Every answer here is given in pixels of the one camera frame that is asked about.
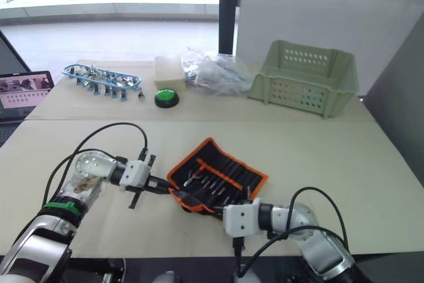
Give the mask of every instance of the robotic arm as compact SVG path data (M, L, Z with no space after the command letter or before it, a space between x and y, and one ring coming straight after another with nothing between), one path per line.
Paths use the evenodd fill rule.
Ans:
M84 215L99 197L103 182L117 185L123 192L135 192L130 208L143 190L168 193L170 185L150 175L154 159L152 155L148 164L141 160L123 164L102 152L82 153L69 182L38 212L3 258L0 282L58 281L72 253L69 245Z
M255 235L261 231L280 234L286 231L289 206L261 203L228 205L223 210L223 225L233 238ZM312 211L296 204L290 228L318 225ZM304 229L292 233L290 238L299 247L312 271L328 283L371 283L355 265L353 257L335 237L319 230Z

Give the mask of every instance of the white table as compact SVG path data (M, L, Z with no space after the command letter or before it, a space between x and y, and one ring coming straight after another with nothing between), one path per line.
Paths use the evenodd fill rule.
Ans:
M259 196L288 203L300 187L318 186L344 216L352 253L424 249L424 191L397 150L373 121L133 121L148 134L158 156L152 173L164 177L203 139L269 174ZM45 182L57 163L94 129L110 121L25 121L0 148L0 254L40 208ZM113 128L87 146L135 158L137 130ZM143 194L135 210L131 193L108 185L85 216L71 248L76 257L231 256L231 240L212 217L186 213L170 196ZM331 206L306 193L320 224L339 231ZM266 236L246 240L251 255ZM265 255L297 255L281 242Z
M104 119L104 120L164 120L164 121L314 121L322 122L322 116L281 107L263 105L261 101L245 97L219 97L204 95L188 89L180 93L180 103L171 109L161 109L154 104L157 89L153 82L152 62L99 62L80 61L81 64L94 63L99 68L116 72L139 75L143 79L143 100L137 98L136 91L129 91L128 101L94 95L80 85L76 79L62 78L48 97L27 119ZM374 121L365 107L357 99L352 99L346 111L327 122Z

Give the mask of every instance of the plastic bag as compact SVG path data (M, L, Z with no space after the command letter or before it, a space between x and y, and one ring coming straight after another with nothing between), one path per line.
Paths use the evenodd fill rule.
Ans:
M185 79L203 93L211 95L247 95L252 87L252 76L240 58L229 54L208 56L202 51L194 61L184 60Z

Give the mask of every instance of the laptop screen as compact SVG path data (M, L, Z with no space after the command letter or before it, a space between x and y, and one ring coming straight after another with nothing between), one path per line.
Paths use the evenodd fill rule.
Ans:
M53 86L48 71L0 76L0 121L24 119Z

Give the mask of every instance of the light green basket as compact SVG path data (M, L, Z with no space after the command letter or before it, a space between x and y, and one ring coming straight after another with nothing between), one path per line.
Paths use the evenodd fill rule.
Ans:
M353 54L276 40L249 97L327 118L340 114L358 90Z

